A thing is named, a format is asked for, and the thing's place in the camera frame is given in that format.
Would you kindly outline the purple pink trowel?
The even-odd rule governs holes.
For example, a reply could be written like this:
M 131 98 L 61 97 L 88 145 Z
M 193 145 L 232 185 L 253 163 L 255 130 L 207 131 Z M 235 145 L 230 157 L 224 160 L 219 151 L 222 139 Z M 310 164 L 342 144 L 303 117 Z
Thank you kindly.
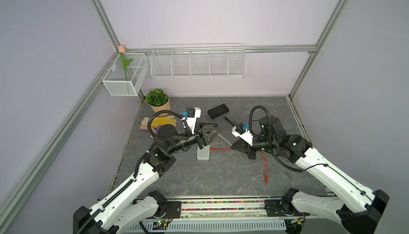
M 160 128 L 161 128 L 161 126 L 152 126 L 151 130 L 152 130 L 153 133 L 157 134 L 157 132 L 159 131 Z M 148 127 L 145 126 L 145 125 L 141 125 L 140 129 L 141 130 L 148 130 Z

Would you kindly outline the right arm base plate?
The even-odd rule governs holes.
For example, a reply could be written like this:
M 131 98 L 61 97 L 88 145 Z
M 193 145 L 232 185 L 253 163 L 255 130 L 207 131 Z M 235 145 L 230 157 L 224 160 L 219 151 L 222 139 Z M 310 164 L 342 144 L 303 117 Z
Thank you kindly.
M 288 203 L 282 204 L 281 200 L 268 199 L 264 201 L 264 209 L 268 217 L 307 217 L 309 213 L 302 213 L 297 211 L 292 205 Z

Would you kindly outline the green plant in pot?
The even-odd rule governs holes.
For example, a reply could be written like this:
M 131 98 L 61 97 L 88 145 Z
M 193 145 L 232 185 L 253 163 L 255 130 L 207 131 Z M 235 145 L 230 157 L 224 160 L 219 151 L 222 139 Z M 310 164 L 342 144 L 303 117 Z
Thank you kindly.
M 162 110 L 171 110 L 170 97 L 162 89 L 151 90 L 147 94 L 145 102 L 151 106 L 155 113 Z

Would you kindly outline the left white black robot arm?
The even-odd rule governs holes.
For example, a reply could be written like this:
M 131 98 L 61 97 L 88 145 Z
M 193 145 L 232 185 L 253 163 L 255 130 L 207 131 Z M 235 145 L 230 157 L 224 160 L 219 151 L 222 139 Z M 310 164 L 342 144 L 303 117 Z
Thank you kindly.
M 138 160 L 134 173 L 121 185 L 90 208 L 80 207 L 73 215 L 75 234 L 122 234 L 135 224 L 165 215 L 167 199 L 158 191 L 138 196 L 156 182 L 175 163 L 174 154 L 192 146 L 204 148 L 218 136 L 220 128 L 200 124 L 194 133 L 178 134 L 172 125 L 164 125 L 152 135 L 153 143 Z

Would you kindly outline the pink artificial tulip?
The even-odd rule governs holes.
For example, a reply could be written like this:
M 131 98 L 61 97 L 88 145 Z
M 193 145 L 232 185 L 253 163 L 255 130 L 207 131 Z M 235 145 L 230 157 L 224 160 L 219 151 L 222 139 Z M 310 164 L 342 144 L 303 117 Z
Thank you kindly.
M 125 75 L 125 80 L 128 81 L 128 77 L 127 77 L 127 68 L 129 67 L 130 63 L 133 61 L 132 58 L 127 59 L 125 57 L 125 53 L 126 53 L 126 48 L 123 45 L 119 45 L 118 46 L 118 52 L 122 61 L 122 66 L 123 66 L 123 70 L 124 70 L 124 75 Z

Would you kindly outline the yellow work glove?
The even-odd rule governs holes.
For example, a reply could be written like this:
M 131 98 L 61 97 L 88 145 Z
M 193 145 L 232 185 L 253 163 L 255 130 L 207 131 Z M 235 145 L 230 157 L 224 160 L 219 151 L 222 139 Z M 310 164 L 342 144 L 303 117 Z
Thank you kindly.
M 144 117 L 143 120 L 141 121 L 141 125 L 148 126 L 149 119 L 150 119 L 149 117 Z M 176 119 L 173 116 L 156 117 L 152 121 L 151 127 L 152 126 L 163 126 L 163 125 L 166 125 L 166 124 L 176 126 Z

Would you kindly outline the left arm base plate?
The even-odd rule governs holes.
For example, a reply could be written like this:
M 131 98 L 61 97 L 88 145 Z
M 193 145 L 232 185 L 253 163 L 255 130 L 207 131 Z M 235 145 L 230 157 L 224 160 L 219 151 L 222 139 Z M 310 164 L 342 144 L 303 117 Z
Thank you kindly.
M 181 201 L 168 201 L 166 205 L 159 206 L 157 213 L 151 219 L 179 219 L 181 213 Z

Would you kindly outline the white network switch box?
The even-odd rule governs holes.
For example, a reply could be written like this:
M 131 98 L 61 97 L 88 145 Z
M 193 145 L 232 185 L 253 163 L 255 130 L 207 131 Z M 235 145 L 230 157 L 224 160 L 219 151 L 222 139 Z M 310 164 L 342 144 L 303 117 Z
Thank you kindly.
M 210 146 L 204 146 L 202 149 L 197 148 L 197 159 L 200 161 L 207 161 L 210 158 Z

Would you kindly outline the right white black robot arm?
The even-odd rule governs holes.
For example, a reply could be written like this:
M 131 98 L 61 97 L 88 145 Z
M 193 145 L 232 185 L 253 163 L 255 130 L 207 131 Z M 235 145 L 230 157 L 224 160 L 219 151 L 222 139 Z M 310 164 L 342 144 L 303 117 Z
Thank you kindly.
M 350 234 L 373 234 L 390 197 L 382 190 L 360 184 L 328 161 L 309 141 L 300 135 L 289 135 L 281 121 L 263 117 L 258 121 L 261 134 L 256 136 L 248 125 L 236 124 L 232 135 L 238 138 L 232 150 L 254 159 L 266 152 L 278 162 L 298 173 L 307 172 L 335 194 L 318 197 L 290 188 L 280 199 L 278 210 L 288 216 L 307 213 L 342 225 Z

